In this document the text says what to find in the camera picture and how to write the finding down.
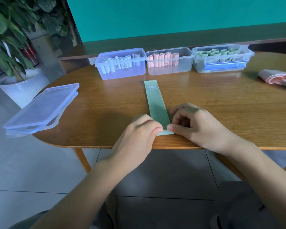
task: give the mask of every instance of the stacked plastic containers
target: stacked plastic containers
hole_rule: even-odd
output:
[[[45,89],[3,126],[6,134],[19,137],[55,127],[78,95],[79,86],[76,83]]]
[[[95,66],[103,80],[145,74],[145,51],[143,48],[111,51],[99,54]]]
[[[254,52],[248,46],[227,44],[195,47],[193,66],[199,73],[243,70]]]
[[[187,47],[147,51],[147,68],[150,75],[190,71],[194,55]]]

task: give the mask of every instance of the oval table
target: oval table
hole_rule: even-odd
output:
[[[145,75],[113,80],[102,80],[96,67],[88,66],[46,87],[80,84],[59,124],[34,136],[53,146],[73,148],[89,172],[82,148],[112,148],[136,115],[149,114],[144,81],[157,80],[167,110],[193,103],[260,149],[286,150],[286,87],[266,84],[257,76],[263,69],[286,71],[286,55],[257,52],[243,71],[200,74],[192,67],[189,72],[151,76],[146,68]],[[153,148],[200,149],[176,134],[156,137]]]

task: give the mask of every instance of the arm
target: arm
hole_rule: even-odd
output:
[[[90,173],[31,229],[89,228],[112,189],[141,164],[152,149],[160,123],[138,116],[117,140],[111,154],[96,163]]]
[[[169,131],[197,145],[225,155],[245,176],[262,202],[286,228],[286,171],[268,158],[256,145],[235,135],[208,111],[193,104],[181,104]]]

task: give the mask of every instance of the hand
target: hand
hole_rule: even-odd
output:
[[[224,127],[208,111],[194,104],[180,104],[170,114],[175,115],[167,126],[169,131],[208,150],[228,155],[235,145],[245,141]]]
[[[163,132],[162,125],[149,115],[139,115],[127,126],[112,148],[110,158],[126,174],[140,165],[152,150],[158,133]]]

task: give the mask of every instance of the green paper strip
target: green paper strip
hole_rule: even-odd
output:
[[[170,119],[168,117],[157,81],[144,81],[144,84],[150,116],[155,121],[158,121],[164,129],[164,131],[159,133],[157,136],[174,134],[173,132],[170,132],[166,129],[167,125],[170,124]]]

